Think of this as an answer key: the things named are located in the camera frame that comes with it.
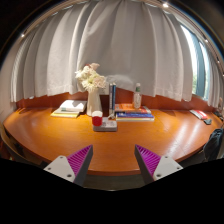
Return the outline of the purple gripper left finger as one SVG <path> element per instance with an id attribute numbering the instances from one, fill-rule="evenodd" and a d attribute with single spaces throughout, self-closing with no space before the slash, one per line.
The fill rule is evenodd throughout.
<path id="1" fill-rule="evenodd" d="M 93 156 L 93 146 L 89 145 L 69 156 L 58 156 L 44 168 L 56 176 L 82 186 Z"/>

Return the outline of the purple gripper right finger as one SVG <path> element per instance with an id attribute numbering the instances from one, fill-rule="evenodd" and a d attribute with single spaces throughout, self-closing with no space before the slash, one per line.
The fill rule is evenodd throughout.
<path id="1" fill-rule="evenodd" d="M 140 145 L 135 145 L 134 154 L 145 184 L 152 183 L 182 169 L 182 166 L 171 157 L 159 156 Z"/>

